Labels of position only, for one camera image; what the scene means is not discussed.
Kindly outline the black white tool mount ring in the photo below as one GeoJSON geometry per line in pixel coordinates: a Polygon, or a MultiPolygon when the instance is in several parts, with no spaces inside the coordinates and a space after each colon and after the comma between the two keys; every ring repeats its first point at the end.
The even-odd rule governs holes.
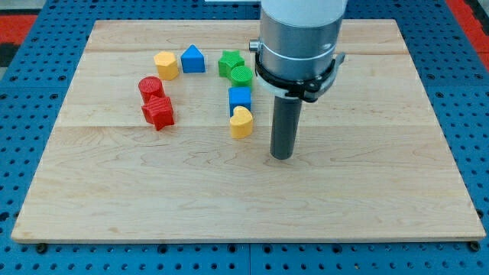
{"type": "Polygon", "coordinates": [[[275,96],[282,99],[300,99],[304,102],[314,103],[335,82],[339,67],[345,61],[345,56],[345,53],[338,54],[323,73],[307,80],[288,80],[272,75],[261,64],[260,53],[256,53],[254,56],[254,70],[258,82],[275,96]]]}

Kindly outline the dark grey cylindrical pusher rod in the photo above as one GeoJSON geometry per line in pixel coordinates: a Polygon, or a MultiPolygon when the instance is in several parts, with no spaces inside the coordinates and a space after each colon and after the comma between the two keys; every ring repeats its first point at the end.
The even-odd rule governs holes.
{"type": "Polygon", "coordinates": [[[300,119],[300,99],[274,98],[270,153],[278,160],[292,156],[300,119]]]}

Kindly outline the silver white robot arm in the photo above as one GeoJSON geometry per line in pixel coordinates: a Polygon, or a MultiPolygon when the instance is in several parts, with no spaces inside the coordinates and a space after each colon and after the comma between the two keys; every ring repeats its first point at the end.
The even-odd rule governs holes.
{"type": "Polygon", "coordinates": [[[259,36],[249,43],[258,82],[274,95],[270,154],[292,156],[304,102],[332,86],[343,53],[336,54],[347,0],[262,0],[259,36]]]}

